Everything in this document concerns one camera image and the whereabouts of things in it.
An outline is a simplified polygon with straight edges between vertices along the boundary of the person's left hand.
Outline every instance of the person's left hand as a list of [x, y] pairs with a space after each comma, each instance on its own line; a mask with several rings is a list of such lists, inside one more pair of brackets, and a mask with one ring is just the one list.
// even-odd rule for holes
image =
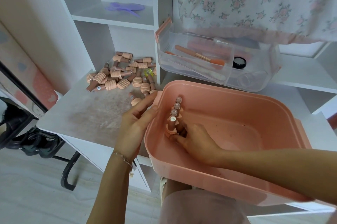
[[130, 162], [137, 157], [146, 128], [158, 113], [157, 106], [147, 110], [156, 96], [157, 92], [150, 94], [122, 116], [114, 152], [122, 154]]

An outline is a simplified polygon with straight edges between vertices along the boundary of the storage box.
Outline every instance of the storage box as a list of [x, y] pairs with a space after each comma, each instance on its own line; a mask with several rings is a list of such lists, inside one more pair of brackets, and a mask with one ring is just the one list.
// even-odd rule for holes
[[[188, 77], [257, 92], [262, 90], [280, 69], [279, 47], [257, 43], [257, 48], [243, 47], [189, 33], [176, 33], [167, 20], [155, 33], [158, 62], [164, 70]], [[175, 45], [196, 51], [211, 59], [222, 59], [225, 65], [212, 64], [175, 49]], [[233, 68], [235, 57], [244, 58], [246, 67]]]
[[203, 124], [223, 149], [311, 148], [301, 122], [273, 98], [173, 81], [158, 92], [159, 113], [145, 134], [145, 146], [158, 175], [261, 206], [311, 200], [249, 175], [203, 165], [169, 141], [164, 135], [165, 124], [178, 96], [182, 98], [183, 118]]

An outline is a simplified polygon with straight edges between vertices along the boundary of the silver chain bracelet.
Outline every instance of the silver chain bracelet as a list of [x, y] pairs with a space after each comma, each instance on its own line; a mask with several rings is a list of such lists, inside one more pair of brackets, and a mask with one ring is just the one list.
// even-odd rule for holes
[[123, 158], [123, 161], [126, 162], [130, 166], [130, 171], [133, 170], [132, 164], [130, 164], [130, 162], [128, 161], [128, 159], [126, 159], [125, 156], [123, 156], [122, 154], [117, 153], [117, 152], [112, 153], [111, 155], [119, 155], [121, 158]]

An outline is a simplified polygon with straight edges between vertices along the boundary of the tile floor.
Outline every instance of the tile floor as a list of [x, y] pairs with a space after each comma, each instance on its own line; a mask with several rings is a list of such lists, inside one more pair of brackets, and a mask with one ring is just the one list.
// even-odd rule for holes
[[[59, 156], [70, 158], [74, 150], [65, 145]], [[80, 157], [69, 182], [77, 181], [70, 192], [60, 185], [66, 163], [56, 159], [27, 157], [20, 150], [0, 150], [0, 216], [4, 224], [85, 224], [94, 204], [101, 171]], [[160, 214], [159, 177], [152, 192], [130, 189], [126, 221], [155, 224]], [[326, 223], [330, 214], [250, 218], [252, 224]]]

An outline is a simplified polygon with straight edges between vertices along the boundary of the cabinet door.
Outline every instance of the cabinet door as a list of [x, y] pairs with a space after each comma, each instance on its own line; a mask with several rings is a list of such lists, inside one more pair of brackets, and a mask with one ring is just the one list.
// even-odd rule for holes
[[[80, 152], [82, 156], [88, 159], [101, 171], [105, 170], [110, 155], [114, 150], [113, 148], [65, 135], [60, 137], [69, 143], [74, 149]], [[135, 164], [133, 164], [133, 170], [130, 172], [129, 185], [149, 191], [149, 188], [146, 186], [138, 166]]]

